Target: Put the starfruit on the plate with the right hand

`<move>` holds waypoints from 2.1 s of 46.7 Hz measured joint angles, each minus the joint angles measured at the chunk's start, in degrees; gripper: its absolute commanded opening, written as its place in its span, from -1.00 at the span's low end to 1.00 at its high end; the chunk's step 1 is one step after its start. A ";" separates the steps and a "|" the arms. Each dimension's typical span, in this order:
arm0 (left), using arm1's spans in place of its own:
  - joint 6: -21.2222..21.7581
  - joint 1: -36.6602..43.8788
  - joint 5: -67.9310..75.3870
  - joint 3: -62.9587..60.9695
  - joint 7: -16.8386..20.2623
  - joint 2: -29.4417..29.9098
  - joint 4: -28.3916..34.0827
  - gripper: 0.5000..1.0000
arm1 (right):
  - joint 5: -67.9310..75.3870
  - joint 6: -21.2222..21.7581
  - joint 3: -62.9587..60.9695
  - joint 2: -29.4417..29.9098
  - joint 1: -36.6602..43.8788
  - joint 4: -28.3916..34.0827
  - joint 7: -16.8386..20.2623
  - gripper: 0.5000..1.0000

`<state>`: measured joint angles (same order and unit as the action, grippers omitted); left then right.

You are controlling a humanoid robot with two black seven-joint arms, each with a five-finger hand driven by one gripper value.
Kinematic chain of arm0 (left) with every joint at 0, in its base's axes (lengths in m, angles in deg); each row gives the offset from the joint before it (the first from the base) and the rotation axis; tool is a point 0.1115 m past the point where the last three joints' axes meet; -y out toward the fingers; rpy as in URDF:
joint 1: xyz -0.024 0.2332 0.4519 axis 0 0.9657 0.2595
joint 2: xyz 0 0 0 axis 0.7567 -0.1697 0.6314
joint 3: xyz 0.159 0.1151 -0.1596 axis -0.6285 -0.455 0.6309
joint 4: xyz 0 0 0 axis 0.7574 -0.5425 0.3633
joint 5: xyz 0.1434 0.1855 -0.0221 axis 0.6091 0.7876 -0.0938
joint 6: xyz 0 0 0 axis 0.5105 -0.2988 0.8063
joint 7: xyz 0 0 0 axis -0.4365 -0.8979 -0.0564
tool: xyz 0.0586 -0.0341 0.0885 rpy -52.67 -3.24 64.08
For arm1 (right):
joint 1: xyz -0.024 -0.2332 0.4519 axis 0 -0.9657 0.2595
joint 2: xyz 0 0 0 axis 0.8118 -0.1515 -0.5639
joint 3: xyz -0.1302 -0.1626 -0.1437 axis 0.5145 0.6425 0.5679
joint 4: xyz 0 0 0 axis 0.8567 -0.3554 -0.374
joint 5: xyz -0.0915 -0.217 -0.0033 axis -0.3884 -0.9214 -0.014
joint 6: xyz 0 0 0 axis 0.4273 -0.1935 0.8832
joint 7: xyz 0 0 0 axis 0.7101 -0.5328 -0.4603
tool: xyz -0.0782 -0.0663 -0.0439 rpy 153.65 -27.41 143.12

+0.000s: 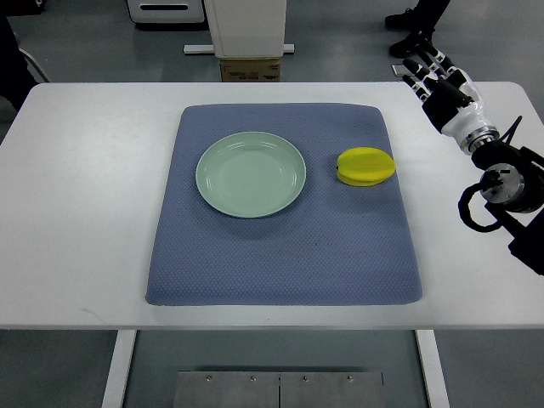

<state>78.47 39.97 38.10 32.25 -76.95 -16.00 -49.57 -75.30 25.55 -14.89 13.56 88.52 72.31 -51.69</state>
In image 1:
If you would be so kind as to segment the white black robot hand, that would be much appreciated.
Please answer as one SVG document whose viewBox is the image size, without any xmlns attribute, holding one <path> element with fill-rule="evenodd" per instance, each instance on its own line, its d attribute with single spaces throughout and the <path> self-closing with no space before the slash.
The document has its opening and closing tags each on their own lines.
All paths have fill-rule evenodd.
<svg viewBox="0 0 544 408">
<path fill-rule="evenodd" d="M 416 53 L 422 62 L 404 59 L 409 73 L 402 79 L 433 127 L 453 138 L 467 155 L 498 140 L 500 134 L 486 117 L 485 102 L 470 76 L 430 42 L 422 42 Z"/>
</svg>

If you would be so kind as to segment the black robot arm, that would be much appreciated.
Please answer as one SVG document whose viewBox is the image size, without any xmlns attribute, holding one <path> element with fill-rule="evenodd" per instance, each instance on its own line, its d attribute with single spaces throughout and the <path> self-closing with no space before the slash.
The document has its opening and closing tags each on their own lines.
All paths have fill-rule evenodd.
<svg viewBox="0 0 544 408">
<path fill-rule="evenodd" d="M 490 228 L 513 238 L 510 253 L 543 274 L 543 157 L 527 147 L 503 141 L 483 144 L 472 154 L 484 171 L 480 183 L 484 208 L 495 218 Z"/>
</svg>

